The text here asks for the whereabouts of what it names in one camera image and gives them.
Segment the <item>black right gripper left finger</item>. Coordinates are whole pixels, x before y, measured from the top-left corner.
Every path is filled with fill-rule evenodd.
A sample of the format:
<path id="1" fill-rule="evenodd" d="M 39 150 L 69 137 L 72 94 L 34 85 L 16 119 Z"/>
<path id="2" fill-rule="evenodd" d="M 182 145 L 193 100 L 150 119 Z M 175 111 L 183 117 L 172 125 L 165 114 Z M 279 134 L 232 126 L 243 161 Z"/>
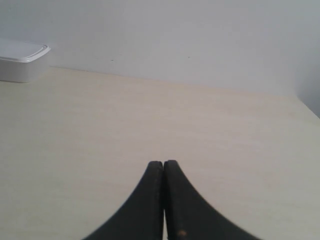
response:
<path id="1" fill-rule="evenodd" d="M 163 238 L 164 168 L 151 161 L 123 205 L 88 240 L 161 240 Z"/>

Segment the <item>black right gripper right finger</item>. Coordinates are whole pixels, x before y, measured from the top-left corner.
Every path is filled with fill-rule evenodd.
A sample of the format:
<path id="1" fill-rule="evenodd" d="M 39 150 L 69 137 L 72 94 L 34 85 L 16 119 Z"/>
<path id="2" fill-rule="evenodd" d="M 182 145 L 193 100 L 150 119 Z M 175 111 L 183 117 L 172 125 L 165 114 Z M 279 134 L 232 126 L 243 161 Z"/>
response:
<path id="1" fill-rule="evenodd" d="M 251 240 L 193 187 L 176 160 L 164 163 L 165 219 L 169 240 Z"/>

